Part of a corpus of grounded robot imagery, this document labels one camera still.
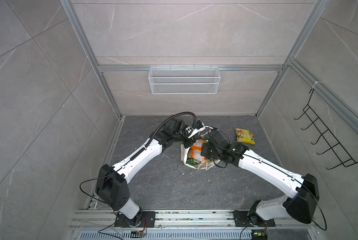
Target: white string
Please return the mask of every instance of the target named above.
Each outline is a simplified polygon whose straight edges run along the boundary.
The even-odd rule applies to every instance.
[[[323,82],[315,81],[315,83],[312,85],[312,88],[314,88],[317,83],[323,83]]]

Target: black robotic joint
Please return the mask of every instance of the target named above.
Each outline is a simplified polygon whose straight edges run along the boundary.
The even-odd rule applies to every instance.
[[[127,181],[108,164],[99,170],[95,192],[114,211],[121,209],[130,197]]]

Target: gray floor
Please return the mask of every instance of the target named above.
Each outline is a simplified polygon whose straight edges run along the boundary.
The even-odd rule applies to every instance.
[[[141,146],[167,116],[127,116],[111,164],[121,161]],[[256,153],[276,163],[264,132],[254,116],[199,116],[204,124],[236,140],[234,127],[251,130]],[[191,124],[192,119],[185,118]],[[225,169],[195,170],[181,161],[179,143],[151,160],[129,184],[132,199],[143,209],[239,209],[250,208],[255,200],[280,197],[283,193],[247,170],[229,165]]]

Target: chip bag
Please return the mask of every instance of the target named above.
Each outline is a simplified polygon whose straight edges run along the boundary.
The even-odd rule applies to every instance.
[[[236,138],[238,142],[255,144],[255,141],[253,140],[253,133],[250,130],[235,128],[235,131],[236,135],[238,135]]]

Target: vertical metal post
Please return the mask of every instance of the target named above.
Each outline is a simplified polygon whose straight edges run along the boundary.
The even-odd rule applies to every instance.
[[[75,9],[72,6],[71,1],[70,0],[60,0],[60,2],[67,14],[68,19],[71,22],[73,29],[75,30],[76,36],[79,39],[81,46],[83,47],[85,55],[87,55],[87,58],[92,65],[92,69],[94,70],[97,78],[99,79],[100,84],[102,85],[105,95],[107,96],[108,101],[111,104],[111,107],[114,110],[116,117],[120,120],[122,115],[119,111],[118,106],[116,105],[114,96],[112,95],[112,92],[111,92],[104,76],[99,71],[99,68],[98,68],[99,65],[96,61],[94,52],[92,51],[92,48],[89,45],[88,39],[85,36],[85,33],[83,31],[83,28],[81,26],[81,23],[80,23],[77,15],[76,15]]]
[[[307,37],[310,35],[311,30],[315,26],[316,22],[318,21],[320,15],[322,14],[323,10],[327,6],[330,0],[317,0],[314,7],[311,10],[310,15],[308,16],[299,36],[297,37],[294,45],[292,46],[290,52],[288,53],[285,62],[283,63],[283,70],[275,77],[271,87],[269,88],[266,96],[264,97],[262,103],[260,104],[258,111],[256,112],[256,117],[260,118],[264,109],[267,107],[268,102],[272,98],[275,90],[278,88],[280,82],[282,81],[283,76],[286,74],[290,65],[288,62],[291,58],[295,58],[299,50],[301,49],[304,41],[306,41]]]

